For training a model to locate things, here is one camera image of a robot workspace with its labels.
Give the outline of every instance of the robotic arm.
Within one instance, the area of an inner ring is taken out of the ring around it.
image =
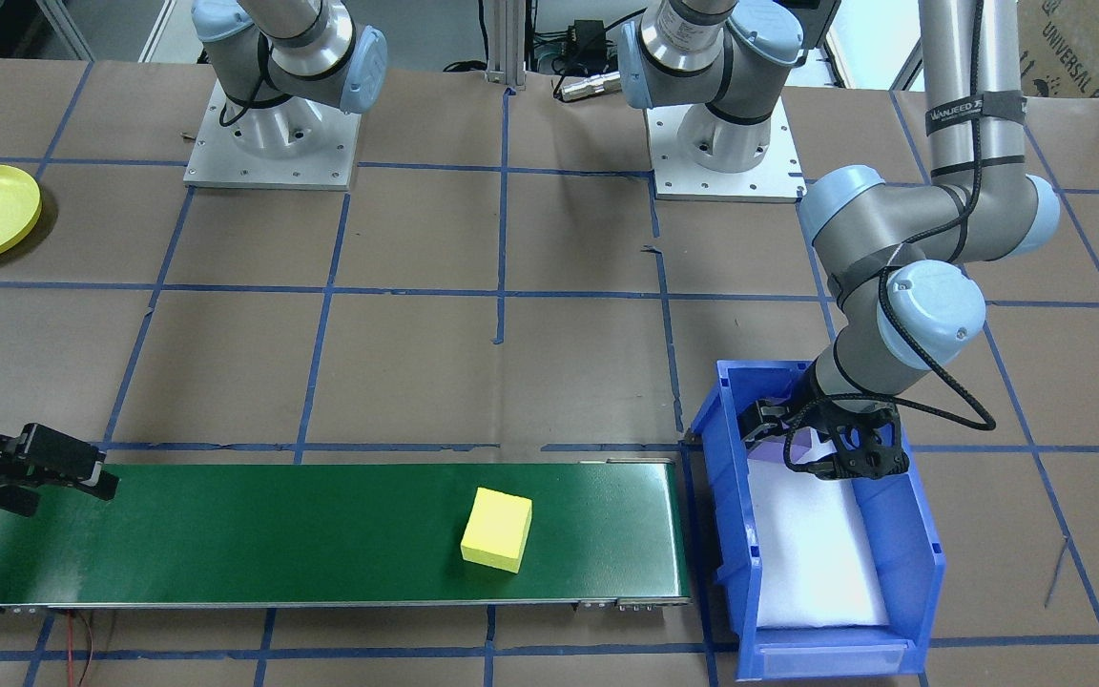
[[[981,291],[958,265],[1041,247],[1059,220],[1051,185],[1024,174],[1015,1],[921,0],[920,10],[932,184],[889,187],[876,170],[851,166],[810,188],[799,217],[850,325],[789,399],[759,400],[741,417],[747,444],[785,436],[790,469],[822,479],[904,473],[899,405],[995,429],[943,369],[986,320]],[[704,103],[690,112],[699,164],[756,164],[768,140],[758,126],[793,63],[782,13],[790,16],[769,0],[658,1],[641,25],[623,26],[628,100],[636,108]],[[980,422],[899,399],[929,372]],[[832,440],[834,452],[795,465],[790,442],[806,426]]]
[[[227,96],[221,122],[292,98],[367,112],[385,82],[385,35],[341,0],[198,0],[192,23]]]
[[[782,84],[806,57],[799,20],[770,0],[657,0],[618,40],[628,103],[695,104],[677,138],[729,174],[763,160]]]

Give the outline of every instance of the yellow block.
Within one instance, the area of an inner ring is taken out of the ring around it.
[[[532,500],[478,487],[460,555],[466,561],[520,573],[532,527]]]

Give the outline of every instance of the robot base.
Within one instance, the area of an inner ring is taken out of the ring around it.
[[[803,197],[803,173],[781,100],[770,114],[775,136],[763,160],[755,168],[736,174],[703,168],[677,140],[676,131],[691,106],[673,104],[647,110],[647,140],[657,199],[795,203]]]
[[[358,144],[356,113],[341,113],[323,104],[308,103],[321,129],[306,151],[293,156],[260,156],[235,140],[234,126],[220,126],[225,103],[217,82],[201,117],[198,138],[185,170],[188,186],[209,188],[289,188],[307,191],[348,191]]]

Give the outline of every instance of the floor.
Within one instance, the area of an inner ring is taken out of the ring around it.
[[[698,602],[98,612],[89,684],[732,683],[706,481],[677,440],[715,359],[811,358],[842,326],[793,207],[653,200],[620,99],[400,70],[349,197],[187,190],[180,134],[212,82],[0,62],[0,162],[47,202],[0,257],[0,431],[152,464],[669,457]],[[808,178],[924,181],[920,95],[785,103]],[[1099,103],[1033,100],[1029,158],[1063,190],[1059,235],[969,268],[989,325],[952,366],[1000,429],[904,418],[950,562],[928,674],[824,684],[1099,686]],[[933,379],[911,395],[955,405]],[[1,617],[0,684],[65,684],[68,631]]]

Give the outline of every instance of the conveyor belt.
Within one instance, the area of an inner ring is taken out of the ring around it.
[[[111,466],[101,502],[0,511],[0,609],[623,601],[689,596],[673,466]],[[519,575],[460,558],[476,487],[533,500]]]

